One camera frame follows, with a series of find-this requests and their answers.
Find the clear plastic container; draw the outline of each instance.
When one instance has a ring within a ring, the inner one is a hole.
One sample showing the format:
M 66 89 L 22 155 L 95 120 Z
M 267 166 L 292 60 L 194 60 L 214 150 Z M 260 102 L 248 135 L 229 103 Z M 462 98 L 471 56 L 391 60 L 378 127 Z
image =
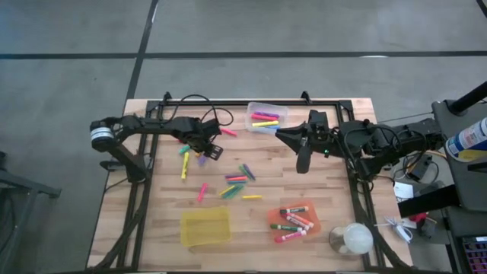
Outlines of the clear plastic container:
M 269 129 L 266 127 L 252 126 L 252 123 L 266 122 L 263 120 L 251 118 L 252 114 L 256 111 L 278 114 L 279 115 L 278 126 L 280 126 L 281 129 L 286 127 L 286 119 L 288 118 L 288 113 L 289 113 L 289 109 L 287 107 L 276 106 L 276 105 L 271 105 L 271 104 L 263 104 L 263 103 L 257 103 L 257 102 L 250 102 L 247 106 L 247 115 L 245 116 L 245 127 L 247 128 L 247 130 L 249 130 L 251 132 L 261 132 L 261 133 L 267 133 L 267 134 L 273 134 L 273 135 L 275 134 L 276 129 Z

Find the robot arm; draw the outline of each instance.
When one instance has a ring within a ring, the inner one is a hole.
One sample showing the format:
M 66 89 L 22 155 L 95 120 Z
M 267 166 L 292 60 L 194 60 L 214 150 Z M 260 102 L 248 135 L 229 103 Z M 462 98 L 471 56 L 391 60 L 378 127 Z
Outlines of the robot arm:
M 196 152 L 218 160 L 223 148 L 213 145 L 213 136 L 220 135 L 216 119 L 202 122 L 200 118 L 179 116 L 173 119 L 140 118 L 137 116 L 107 117 L 90 125 L 91 146 L 109 152 L 126 167 L 130 183 L 145 181 L 150 175 L 142 155 L 134 155 L 122 143 L 134 134 L 171 135 L 188 144 Z

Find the gray floor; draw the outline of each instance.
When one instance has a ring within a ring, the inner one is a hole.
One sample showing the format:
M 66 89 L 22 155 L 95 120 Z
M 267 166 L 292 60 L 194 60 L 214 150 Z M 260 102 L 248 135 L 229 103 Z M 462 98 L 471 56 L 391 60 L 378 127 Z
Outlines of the gray floor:
M 149 5 L 4 0 L 0 53 L 135 53 Z M 482 50 L 486 25 L 473 0 L 160 0 L 148 52 Z M 121 114 L 134 63 L 0 60 L 0 150 L 10 154 L 8 168 L 63 188 L 59 200 L 39 201 L 18 272 L 84 268 L 107 176 L 98 166 L 107 156 L 91 149 L 88 126 Z M 309 91 L 372 97 L 382 120 L 429 111 L 432 101 L 484 82 L 486 71 L 487 57 L 145 60 L 135 97 Z M 450 180 L 446 167 L 441 176 Z M 443 269 L 442 248 L 413 245 L 415 265 Z

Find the wooden table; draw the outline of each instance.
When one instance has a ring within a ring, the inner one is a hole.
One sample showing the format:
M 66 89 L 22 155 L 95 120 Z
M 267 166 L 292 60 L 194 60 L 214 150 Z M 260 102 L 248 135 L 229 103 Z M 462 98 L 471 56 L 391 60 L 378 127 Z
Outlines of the wooden table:
M 353 98 L 355 118 L 375 122 L 370 98 Z M 143 116 L 147 100 L 128 100 L 125 114 Z M 188 176 L 180 179 L 183 158 L 182 147 L 176 139 L 159 137 L 154 178 L 145 222 L 139 270 L 147 271 L 334 271 L 363 270 L 360 257 L 343 257 L 333 251 L 328 234 L 336 226 L 346 226 L 355 217 L 350 198 L 349 182 L 342 159 L 324 158 L 313 154 L 310 171 L 297 174 L 296 155 L 273 135 L 252 133 L 245 130 L 246 107 L 228 107 L 235 121 L 227 128 L 238 137 L 220 135 L 215 144 L 224 148 L 219 161 L 208 160 L 199 167 L 196 156 L 191 154 Z M 337 126 L 333 107 L 289 107 L 287 126 L 296 126 L 307 120 L 310 109 L 326 111 L 329 126 Z M 180 107 L 178 116 L 201 116 L 208 107 Z M 169 117 L 173 107 L 164 111 Z M 228 115 L 218 112 L 222 123 Z M 131 136 L 124 145 L 135 153 L 139 136 Z M 224 174 L 238 172 L 238 165 L 246 163 L 257 176 L 248 183 L 244 194 L 263 195 L 262 200 L 243 201 L 240 195 L 232 200 L 221 199 L 218 193 L 227 187 Z M 124 171 L 110 174 L 108 184 L 126 177 Z M 197 203 L 201 185 L 209 183 L 205 198 Z M 399 209 L 389 180 L 376 180 L 372 199 L 379 223 L 384 216 L 399 219 Z M 100 262 L 120 235 L 129 198 L 129 183 L 109 190 L 103 198 L 89 266 Z M 309 199 L 314 203 L 321 222 L 322 232 L 317 236 L 275 244 L 269 233 L 266 214 L 270 209 Z M 180 216 L 182 212 L 215 206 L 227 206 L 231 214 L 232 240 L 226 244 L 184 247 L 180 243 Z M 412 264 L 407 244 L 391 228 L 380 227 L 389 245 L 399 257 Z M 129 245 L 127 263 L 132 258 Z

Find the table leg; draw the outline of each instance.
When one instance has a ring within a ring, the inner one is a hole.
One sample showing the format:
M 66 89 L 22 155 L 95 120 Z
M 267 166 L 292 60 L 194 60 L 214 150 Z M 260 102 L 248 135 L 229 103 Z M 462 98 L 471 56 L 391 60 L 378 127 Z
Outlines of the table leg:
M 455 185 L 446 186 L 398 204 L 403 218 L 447 206 L 459 205 L 460 201 Z

